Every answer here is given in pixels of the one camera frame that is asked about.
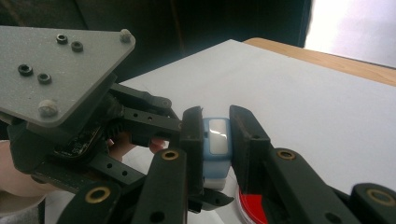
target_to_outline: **mounting hole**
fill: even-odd
[[[41,73],[40,75],[37,76],[38,82],[41,84],[50,84],[52,79],[50,75],[47,75],[45,73]]]
[[[67,44],[67,36],[65,35],[57,35],[56,36],[56,42],[58,42],[58,44]]]
[[[85,195],[85,201],[87,203],[100,203],[104,201],[110,195],[110,189],[108,187],[97,187],[91,189]]]
[[[149,220],[153,223],[163,222],[165,220],[165,214],[163,212],[151,213],[151,216],[149,216]]]
[[[340,218],[339,216],[333,214],[333,213],[326,213],[324,216],[325,216],[325,217],[327,218],[327,220],[329,220],[331,223],[335,223],[335,224],[343,223],[343,221],[341,220],[341,218]]]
[[[166,161],[172,161],[178,157],[178,152],[174,150],[167,150],[163,153],[163,159]]]
[[[392,195],[379,189],[367,189],[367,195],[375,201],[385,206],[396,206],[396,200]]]
[[[279,150],[276,155],[286,161],[292,161],[296,159],[296,154],[294,154],[294,152],[285,149]]]
[[[82,52],[82,51],[84,50],[84,47],[83,47],[83,45],[81,44],[81,42],[79,42],[79,41],[74,41],[74,42],[72,43],[72,50],[73,50],[74,52]]]
[[[27,64],[21,64],[18,67],[18,72],[20,72],[20,74],[24,77],[29,77],[33,74],[33,68]]]

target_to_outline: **wooden table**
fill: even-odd
[[[395,69],[358,62],[309,49],[301,49],[262,38],[251,38],[245,41],[245,43],[261,49],[267,49],[279,54],[290,56],[298,60],[314,63],[340,72],[368,78],[373,81],[396,87]]]

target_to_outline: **human hand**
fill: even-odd
[[[120,133],[116,137],[107,140],[109,155],[112,158],[122,161],[122,157],[136,147],[129,142],[129,135],[129,133]],[[156,153],[162,150],[164,146],[165,142],[162,139],[152,138],[148,147],[152,153]]]

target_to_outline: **white surface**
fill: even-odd
[[[305,48],[396,67],[396,1],[314,0]]]
[[[394,87],[235,41],[123,85],[169,98],[180,118],[196,105],[206,118],[228,117],[230,105],[241,105],[253,112],[275,147],[302,154],[330,186],[349,193],[357,183],[374,182],[396,190]],[[151,157],[146,148],[137,148],[124,162],[145,173]],[[234,196],[235,189],[231,171],[223,192]],[[62,202],[48,205],[46,223],[54,223],[50,216],[56,215],[49,210],[62,209]],[[216,212],[189,213],[189,223],[242,220],[236,203]]]

